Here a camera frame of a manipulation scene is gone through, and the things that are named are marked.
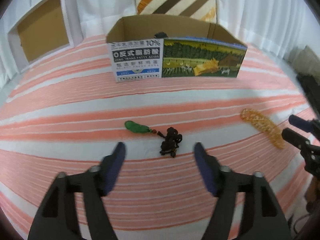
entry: black cord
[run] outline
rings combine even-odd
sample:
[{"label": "black cord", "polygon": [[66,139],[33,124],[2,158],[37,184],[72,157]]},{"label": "black cord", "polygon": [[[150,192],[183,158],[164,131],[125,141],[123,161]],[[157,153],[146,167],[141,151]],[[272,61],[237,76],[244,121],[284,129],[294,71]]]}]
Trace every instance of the black cord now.
[{"label": "black cord", "polygon": [[304,215],[304,216],[302,216],[302,217],[299,217],[299,218],[295,221],[295,223],[293,224],[293,231],[294,231],[296,234],[298,234],[298,232],[297,232],[297,230],[296,230],[296,225],[297,225],[297,223],[300,222],[302,219],[304,219],[304,218],[306,218],[306,217],[309,217],[309,216],[310,216],[310,214],[306,214],[306,215]]}]

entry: screw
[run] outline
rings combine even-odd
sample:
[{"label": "screw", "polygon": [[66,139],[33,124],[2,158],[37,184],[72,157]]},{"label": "screw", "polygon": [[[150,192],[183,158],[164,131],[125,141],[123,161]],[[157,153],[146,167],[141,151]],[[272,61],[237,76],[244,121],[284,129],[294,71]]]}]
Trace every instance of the screw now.
[{"label": "screw", "polygon": [[220,167],[220,171],[230,172],[231,169],[230,169],[228,166],[221,166],[221,167]]},{"label": "screw", "polygon": [[264,174],[260,171],[255,171],[253,173],[253,176],[257,177],[257,178],[263,178],[264,177]]},{"label": "screw", "polygon": [[89,169],[90,172],[100,171],[100,166],[91,166]]},{"label": "screw", "polygon": [[62,171],[62,172],[59,172],[59,174],[57,175],[57,178],[64,178],[67,174]]}]

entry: pink and white striped cloth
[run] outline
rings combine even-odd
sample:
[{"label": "pink and white striped cloth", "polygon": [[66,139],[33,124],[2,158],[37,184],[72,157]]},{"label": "pink and white striped cloth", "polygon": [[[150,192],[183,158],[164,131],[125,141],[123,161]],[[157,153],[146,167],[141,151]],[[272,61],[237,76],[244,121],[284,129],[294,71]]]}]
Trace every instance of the pink and white striped cloth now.
[{"label": "pink and white striped cloth", "polygon": [[[104,198],[118,238],[201,239],[216,201],[192,154],[193,145],[202,142],[234,171],[262,171],[289,216],[310,175],[297,149],[275,148],[240,119],[244,108],[262,111],[281,128],[289,126],[292,113],[314,117],[290,79],[252,46],[235,79],[116,83],[104,36],[86,39],[25,73],[2,107],[1,208],[26,239],[56,174],[83,172],[123,141],[127,157],[114,190]],[[161,138],[127,131],[126,120],[162,132],[174,126],[183,135],[177,157],[160,156]],[[81,194],[76,203],[83,237],[90,239]],[[242,203],[239,194],[230,239],[236,237]]]}]

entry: farm illustration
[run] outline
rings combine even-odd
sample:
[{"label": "farm illustration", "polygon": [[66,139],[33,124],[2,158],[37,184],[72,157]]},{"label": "farm illustration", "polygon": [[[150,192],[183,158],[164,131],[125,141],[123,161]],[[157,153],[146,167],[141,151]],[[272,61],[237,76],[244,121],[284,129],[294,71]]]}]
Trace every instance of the farm illustration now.
[{"label": "farm illustration", "polygon": [[214,43],[164,40],[162,77],[236,77],[245,50]]}]

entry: green pendant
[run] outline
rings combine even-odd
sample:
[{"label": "green pendant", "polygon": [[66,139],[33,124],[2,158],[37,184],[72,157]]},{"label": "green pendant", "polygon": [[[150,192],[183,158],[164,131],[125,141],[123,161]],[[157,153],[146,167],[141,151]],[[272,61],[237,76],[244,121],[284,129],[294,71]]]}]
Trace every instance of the green pendant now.
[{"label": "green pendant", "polygon": [[152,132],[152,130],[146,125],[138,124],[134,121],[125,121],[124,126],[131,132],[134,133],[147,133]]}]

